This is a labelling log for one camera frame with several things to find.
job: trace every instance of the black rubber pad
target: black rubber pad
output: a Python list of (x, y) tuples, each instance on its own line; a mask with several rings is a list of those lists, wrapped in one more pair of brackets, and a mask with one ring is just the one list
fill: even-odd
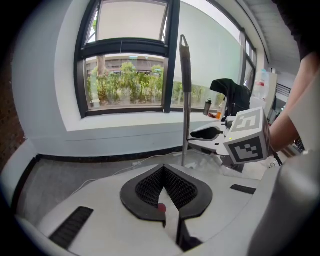
[(250, 194), (250, 195), (253, 195), (255, 192), (256, 192), (256, 188), (253, 188), (253, 187), (248, 187), (248, 186), (241, 186), (241, 185), (232, 185), (230, 187), (230, 189), (232, 190), (236, 190), (236, 191), (240, 191), (240, 192), (243, 192), (243, 193), (247, 193), (247, 194)]
[(211, 188), (203, 181), (168, 164), (159, 164), (124, 184), (120, 199), (138, 219), (163, 222), (165, 225), (166, 215), (158, 210), (163, 188), (179, 210), (182, 220), (201, 216), (213, 197)]
[(77, 234), (85, 225), (93, 209), (78, 207), (50, 236), (50, 240), (58, 246), (68, 249)]

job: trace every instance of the person's arm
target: person's arm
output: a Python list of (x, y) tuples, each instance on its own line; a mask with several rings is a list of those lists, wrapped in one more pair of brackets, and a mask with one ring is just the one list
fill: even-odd
[(319, 67), (320, 58), (316, 52), (302, 59), (285, 108), (270, 127), (270, 144), (274, 151), (282, 150), (299, 137), (297, 129), (289, 118), (289, 112), (313, 81)]

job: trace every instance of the water bottle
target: water bottle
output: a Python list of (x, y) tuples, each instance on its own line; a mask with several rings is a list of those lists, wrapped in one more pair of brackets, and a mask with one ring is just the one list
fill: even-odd
[(257, 79), (254, 82), (252, 96), (258, 99), (265, 100), (269, 93), (269, 73), (262, 69), (257, 74)]
[(203, 110), (203, 114), (205, 116), (207, 116), (209, 114), (211, 104), (212, 104), (212, 100), (211, 100), (211, 98), (208, 98), (207, 101), (205, 102), (204, 110)]

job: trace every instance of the window frame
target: window frame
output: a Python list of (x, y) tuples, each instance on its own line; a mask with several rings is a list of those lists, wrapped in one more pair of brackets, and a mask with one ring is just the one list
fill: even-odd
[[(122, 113), (137, 113), (137, 112), (165, 112), (170, 111), (181, 112), (183, 107), (173, 106), (171, 107), (173, 87), (174, 87), (174, 74), (176, 65), (176, 56), (178, 49), (178, 31), (180, 20), (180, 0), (153, 0), (156, 2), (166, 3), (167, 8), (162, 20), (161, 32), (159, 40), (148, 38), (111, 38), (97, 41), (97, 32), (95, 32), (95, 42), (87, 43), (89, 38), (92, 22), (97, 12), (96, 25), (99, 26), (99, 16), (101, 0), (91, 0), (83, 15), (74, 52), (74, 87), (77, 104), (81, 118), (87, 116), (97, 116), (105, 114), (122, 114)], [(250, 65), (254, 69), (254, 76), (256, 75), (256, 65), (252, 62), (247, 55), (246, 40), (249, 42), (252, 50), (255, 52), (254, 56), (257, 56), (256, 49), (253, 47), (250, 39), (246, 35), (245, 30), (240, 24), (215, 0), (206, 0), (213, 6), (215, 6), (220, 12), (222, 12), (240, 31), (240, 45), (242, 46), (241, 52), (241, 65), (239, 71), (238, 83), (244, 84), (245, 72), (246, 72), (246, 60), (248, 59)], [(164, 42), (162, 39), (162, 33), (166, 22), (166, 31)], [(90, 57), (96, 57), (100, 55), (119, 54), (119, 53), (131, 53), (131, 54), (147, 54), (164, 57), (164, 74), (163, 74), (163, 86), (162, 86), (162, 99), (161, 105), (137, 105), (137, 106), (117, 106), (115, 108), (105, 109), (89, 109), (89, 102), (87, 99), (87, 87), (86, 87), (86, 75), (85, 65), (86, 59)], [(193, 112), (202, 112), (203, 108), (191, 108)]]
[[(241, 75), (240, 85), (243, 85), (245, 83), (246, 66), (248, 62), (253, 70), (252, 84), (248, 85), (248, 88), (250, 88), (249, 90), (250, 90), (250, 97), (251, 97), (254, 90), (256, 73), (257, 73), (257, 49), (253, 46), (245, 30), (242, 31), (240, 38), (241, 38), (241, 42), (243, 43), (242, 55), (245, 56), (242, 58), (242, 75)], [(252, 50), (252, 54), (253, 54), (252, 59), (251, 59), (251, 56), (247, 54), (247, 43), (249, 44)]]

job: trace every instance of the red object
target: red object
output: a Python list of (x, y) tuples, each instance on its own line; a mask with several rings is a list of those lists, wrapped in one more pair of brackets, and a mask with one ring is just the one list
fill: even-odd
[(167, 207), (165, 206), (164, 203), (159, 203), (159, 204), (158, 204), (158, 210), (159, 210), (160, 212), (165, 213), (166, 210), (167, 210)]
[(210, 118), (217, 118), (217, 116), (216, 116), (215, 114), (212, 114), (212, 113), (209, 113), (209, 114), (208, 114), (208, 117), (210, 117)]

